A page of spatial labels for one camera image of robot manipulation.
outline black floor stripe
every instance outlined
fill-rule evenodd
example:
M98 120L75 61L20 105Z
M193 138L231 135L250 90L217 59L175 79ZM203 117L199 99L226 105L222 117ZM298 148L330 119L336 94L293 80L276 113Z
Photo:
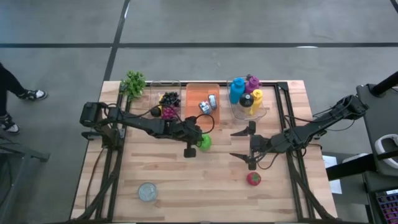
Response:
M358 48L358 47L398 47L398 42L373 43L119 43L123 28L118 29L115 43L92 44L0 44L0 48L110 48L115 49L177 49L177 48Z
M129 5L130 5L130 0L125 0L122 8L122 13L120 14L119 25L118 28L116 29L116 34L114 36L111 54L109 55L109 60L108 63L106 64L105 74L103 78L104 81L109 81L111 79L114 61L116 58L116 54L118 52L118 44L122 36L124 22L126 20L127 10Z
M112 43L0 44L0 48L110 48Z
M173 48L348 48L348 47L398 47L398 42L377 43L121 43L125 49L173 49Z
M394 9L396 9L396 12L398 13L398 2L397 0L390 0L392 6L394 6Z

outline toy strawberry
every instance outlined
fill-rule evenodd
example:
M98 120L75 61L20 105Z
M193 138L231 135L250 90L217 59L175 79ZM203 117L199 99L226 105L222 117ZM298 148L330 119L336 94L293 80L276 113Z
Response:
M257 172L251 172L246 177L246 180L250 185L257 186L261 182L261 176Z

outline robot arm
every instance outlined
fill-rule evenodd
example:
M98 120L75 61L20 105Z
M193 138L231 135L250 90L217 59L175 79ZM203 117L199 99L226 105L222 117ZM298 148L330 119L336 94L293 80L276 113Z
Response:
M280 134L276 134L270 139L261 135L254 134L256 132L256 124L251 121L249 127L245 131L235 133L235 136L251 135L250 139L250 155L231 154L244 160L249 170L256 170L256 164L259 158L263 158L267 152L285 153L287 151L296 151L305 148L312 140L314 135L324 135L326 128L342 119L356 120L365 115L367 105L364 105L357 96L350 95L341 99L332 107L329 112L323 113L317 119L310 121L304 126L297 126L284 130ZM254 153L260 153L261 157L254 156Z
M109 124L123 124L129 127L141 129L148 135L158 139L172 139L186 142L187 150L185 157L195 157L195 149L192 144L202 141L202 131L196 125L196 117L186 118L185 121L164 120L160 118L145 118L143 115L135 115L121 111L119 107L110 107L106 103L86 103L80 117L80 123L89 128L94 128L97 132L103 133L104 144L117 145L112 136L114 130L109 128Z

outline gray floor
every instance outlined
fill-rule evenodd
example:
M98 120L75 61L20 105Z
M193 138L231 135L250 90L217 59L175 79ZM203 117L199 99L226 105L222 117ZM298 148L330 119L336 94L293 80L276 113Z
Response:
M3 0L0 44L112 43L123 2ZM396 42L397 21L388 0L132 0L121 42ZM38 103L9 96L9 112L22 128L13 140L52 154L47 164L35 166L21 192L15 223L68 218L87 144L78 120L84 102L98 99L110 52L0 49L0 61L26 88L50 94ZM110 80L130 69L148 80L224 80L248 73L305 80L316 112L355 93L356 85L395 72L397 54L395 47L118 49ZM370 152L363 120L343 133L328 133L321 143L330 152ZM355 205L337 202L337 209L345 220L366 221Z

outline person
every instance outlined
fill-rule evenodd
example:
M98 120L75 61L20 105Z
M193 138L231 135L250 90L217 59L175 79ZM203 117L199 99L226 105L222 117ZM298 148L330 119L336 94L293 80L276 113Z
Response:
M3 130L11 134L19 134L16 125L7 112L7 91L15 94L21 100L43 100L47 93L42 90L27 90L19 83L18 79L0 63L0 124Z

